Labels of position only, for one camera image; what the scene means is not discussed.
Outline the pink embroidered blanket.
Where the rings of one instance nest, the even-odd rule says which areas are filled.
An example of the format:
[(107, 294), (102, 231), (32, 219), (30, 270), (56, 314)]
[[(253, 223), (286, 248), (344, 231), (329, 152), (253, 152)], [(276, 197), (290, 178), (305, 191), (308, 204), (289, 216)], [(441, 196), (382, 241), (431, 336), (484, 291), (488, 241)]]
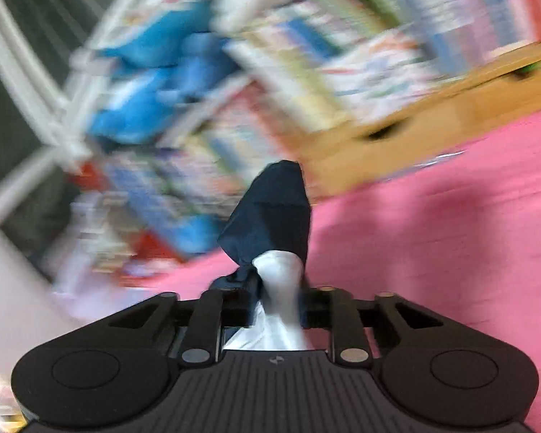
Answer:
[(316, 284), (392, 291), (524, 351), (541, 432), (541, 112), (443, 165), (312, 207), (309, 250)]

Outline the navy white zip jacket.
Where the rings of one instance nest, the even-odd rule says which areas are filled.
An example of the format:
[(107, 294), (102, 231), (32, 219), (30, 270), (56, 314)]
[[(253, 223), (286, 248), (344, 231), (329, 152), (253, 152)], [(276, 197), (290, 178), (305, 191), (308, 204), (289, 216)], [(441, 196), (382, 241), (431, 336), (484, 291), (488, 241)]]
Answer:
[(266, 166), (230, 214), (218, 244), (237, 268), (210, 287), (247, 291), (253, 321), (225, 330), (225, 350), (311, 347), (299, 315), (299, 295), (308, 285), (311, 219), (301, 166), (290, 160)]

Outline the small blue plush ball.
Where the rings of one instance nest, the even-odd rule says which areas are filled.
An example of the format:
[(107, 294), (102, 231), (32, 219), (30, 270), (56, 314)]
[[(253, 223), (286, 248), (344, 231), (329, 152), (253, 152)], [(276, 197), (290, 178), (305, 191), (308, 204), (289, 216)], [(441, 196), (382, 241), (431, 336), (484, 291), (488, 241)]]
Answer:
[(209, 253), (218, 246), (218, 237), (223, 226), (223, 221), (216, 215), (188, 216), (175, 227), (175, 247), (185, 256)]

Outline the wooden drawer organizer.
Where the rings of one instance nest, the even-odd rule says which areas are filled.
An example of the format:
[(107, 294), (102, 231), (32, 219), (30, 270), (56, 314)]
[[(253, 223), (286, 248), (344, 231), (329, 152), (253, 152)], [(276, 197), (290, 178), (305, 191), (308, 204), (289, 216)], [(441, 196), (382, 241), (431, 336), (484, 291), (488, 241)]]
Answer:
[(388, 177), (541, 110), (541, 43), (474, 70), (372, 124), (307, 135), (299, 146), (322, 196)]

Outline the large blue plush toy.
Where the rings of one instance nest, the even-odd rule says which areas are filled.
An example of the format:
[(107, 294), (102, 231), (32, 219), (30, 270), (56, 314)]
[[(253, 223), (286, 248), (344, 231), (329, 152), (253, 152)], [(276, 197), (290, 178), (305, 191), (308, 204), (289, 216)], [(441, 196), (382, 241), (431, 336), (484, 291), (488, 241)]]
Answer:
[(235, 74), (211, 19), (212, 0), (165, 0), (130, 14), (111, 45), (78, 52), (75, 67), (107, 79), (89, 135), (147, 144)]

